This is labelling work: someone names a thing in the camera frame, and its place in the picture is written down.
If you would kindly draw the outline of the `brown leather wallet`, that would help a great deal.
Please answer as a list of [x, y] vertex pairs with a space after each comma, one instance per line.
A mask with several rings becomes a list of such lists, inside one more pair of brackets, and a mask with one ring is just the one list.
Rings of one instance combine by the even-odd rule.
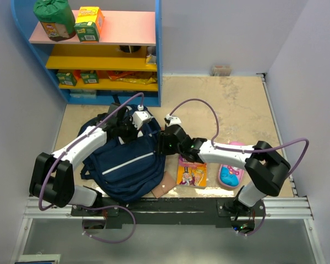
[[164, 172], [163, 179], [161, 182], [152, 189], [152, 194], [155, 198], [160, 198], [163, 195], [167, 194], [170, 190], [172, 190], [176, 186], [176, 181], [167, 171]]

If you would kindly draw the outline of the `navy blue backpack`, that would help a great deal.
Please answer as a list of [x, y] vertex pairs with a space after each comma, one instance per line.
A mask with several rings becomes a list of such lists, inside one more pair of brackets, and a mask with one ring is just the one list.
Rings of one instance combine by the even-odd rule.
[[114, 200], [138, 200], [163, 179], [166, 157], [156, 153], [160, 130], [152, 117], [139, 130], [136, 140], [107, 142], [83, 161], [81, 178], [94, 180]]

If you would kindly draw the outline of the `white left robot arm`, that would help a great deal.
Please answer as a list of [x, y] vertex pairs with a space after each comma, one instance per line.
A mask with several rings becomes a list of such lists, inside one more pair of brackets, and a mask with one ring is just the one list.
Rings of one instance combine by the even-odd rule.
[[91, 216], [99, 215], [103, 202], [97, 199], [98, 192], [83, 186], [75, 185], [74, 171], [94, 151], [107, 143], [109, 134], [114, 128], [128, 128], [138, 135], [144, 123], [143, 117], [149, 115], [142, 104], [136, 107], [126, 120], [130, 125], [120, 125], [124, 113], [131, 110], [125, 103], [113, 104], [109, 112], [99, 117], [67, 146], [52, 154], [41, 153], [37, 156], [29, 187], [29, 193], [38, 198], [38, 207], [45, 211], [53, 206], [65, 207], [78, 205]]

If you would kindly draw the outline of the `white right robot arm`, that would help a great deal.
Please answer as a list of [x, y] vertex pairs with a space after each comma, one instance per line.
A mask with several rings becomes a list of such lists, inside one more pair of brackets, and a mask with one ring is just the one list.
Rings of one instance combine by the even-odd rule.
[[226, 211], [237, 216], [247, 216], [266, 196], [278, 196], [290, 170], [290, 164], [265, 141], [252, 146], [215, 144], [204, 138], [191, 138], [178, 124], [158, 133], [156, 151], [166, 156], [179, 154], [189, 162], [225, 164], [245, 170], [251, 182], [224, 205]]

